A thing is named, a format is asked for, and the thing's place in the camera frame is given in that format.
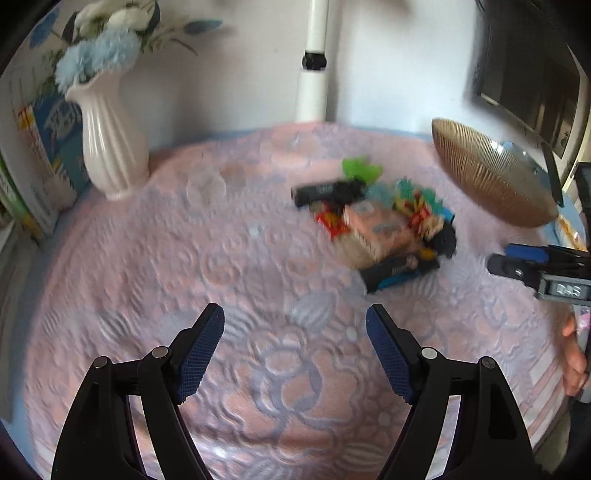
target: blue textured gripper pad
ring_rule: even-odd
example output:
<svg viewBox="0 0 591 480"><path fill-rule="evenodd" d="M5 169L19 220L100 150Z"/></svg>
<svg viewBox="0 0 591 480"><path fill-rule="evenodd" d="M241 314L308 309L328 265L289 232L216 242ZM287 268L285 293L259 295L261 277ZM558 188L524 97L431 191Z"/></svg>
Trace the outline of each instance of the blue textured gripper pad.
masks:
<svg viewBox="0 0 591 480"><path fill-rule="evenodd" d="M410 384L407 361L373 307L368 309L365 316L365 328L392 390L406 403L410 403L414 390Z"/></svg>
<svg viewBox="0 0 591 480"><path fill-rule="evenodd" d="M224 329L223 309L218 307L209 318L180 365L177 395L180 403L193 395L201 383Z"/></svg>
<svg viewBox="0 0 591 480"><path fill-rule="evenodd" d="M507 245L505 255L538 263L547 263L550 260L544 248L530 247L529 245Z"/></svg>

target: gold bowl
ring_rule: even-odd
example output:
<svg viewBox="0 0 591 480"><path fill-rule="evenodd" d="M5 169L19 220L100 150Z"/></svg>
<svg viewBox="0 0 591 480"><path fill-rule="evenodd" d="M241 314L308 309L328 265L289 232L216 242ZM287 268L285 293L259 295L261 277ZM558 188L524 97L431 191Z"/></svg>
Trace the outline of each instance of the gold bowl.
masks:
<svg viewBox="0 0 591 480"><path fill-rule="evenodd" d="M431 127L443 168L483 208L530 228L558 217L550 191L500 143L454 120L435 118Z"/></svg>

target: artificial flower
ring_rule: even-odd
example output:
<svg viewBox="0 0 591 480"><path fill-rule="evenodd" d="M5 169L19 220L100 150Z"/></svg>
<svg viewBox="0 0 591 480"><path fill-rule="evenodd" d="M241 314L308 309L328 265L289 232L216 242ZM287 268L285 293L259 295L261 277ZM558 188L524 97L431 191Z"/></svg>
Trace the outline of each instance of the artificial flower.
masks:
<svg viewBox="0 0 591 480"><path fill-rule="evenodd" d="M74 26L80 30L85 25L88 25L98 18L110 17L111 14L120 8L120 0L100 0L100 2L88 4L76 16L76 20L74 20Z"/></svg>
<svg viewBox="0 0 591 480"><path fill-rule="evenodd" d="M141 42L127 29L107 28L93 43L91 70L129 70L139 56Z"/></svg>
<svg viewBox="0 0 591 480"><path fill-rule="evenodd" d="M93 45L82 40L66 50L56 67L57 89L66 94L75 83L85 83L94 76L90 62L92 60Z"/></svg>
<svg viewBox="0 0 591 480"><path fill-rule="evenodd" d="M107 22L108 28L127 28L136 32L148 28L151 16L139 8L124 8L115 12Z"/></svg>

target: red toy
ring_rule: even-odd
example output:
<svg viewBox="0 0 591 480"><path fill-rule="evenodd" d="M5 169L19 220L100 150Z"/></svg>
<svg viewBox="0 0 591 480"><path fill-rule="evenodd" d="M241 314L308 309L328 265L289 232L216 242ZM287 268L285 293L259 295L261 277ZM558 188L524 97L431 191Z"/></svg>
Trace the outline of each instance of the red toy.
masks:
<svg viewBox="0 0 591 480"><path fill-rule="evenodd" d="M322 212L316 215L316 221L323 225L330 234L330 239L334 240L338 236L351 232L343 219L333 212Z"/></svg>
<svg viewBox="0 0 591 480"><path fill-rule="evenodd" d="M421 207L421 209L417 213L414 213L410 217L410 221L408 222L408 227L411 228L412 230L414 230L415 232L418 232L418 228L421 225L421 222L430 216L431 216L431 212L429 210L429 207L425 204L425 205L423 205L423 207Z"/></svg>

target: human hand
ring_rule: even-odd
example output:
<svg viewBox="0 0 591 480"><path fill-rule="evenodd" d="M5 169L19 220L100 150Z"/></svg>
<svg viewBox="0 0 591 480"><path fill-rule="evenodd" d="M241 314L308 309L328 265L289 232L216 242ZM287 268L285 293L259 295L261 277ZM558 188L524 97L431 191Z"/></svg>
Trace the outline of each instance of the human hand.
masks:
<svg viewBox="0 0 591 480"><path fill-rule="evenodd" d="M564 365L563 385L567 395L574 397L585 385L589 374L587 370L587 359L577 343L577 324L574 314L570 314L562 329L564 337Z"/></svg>

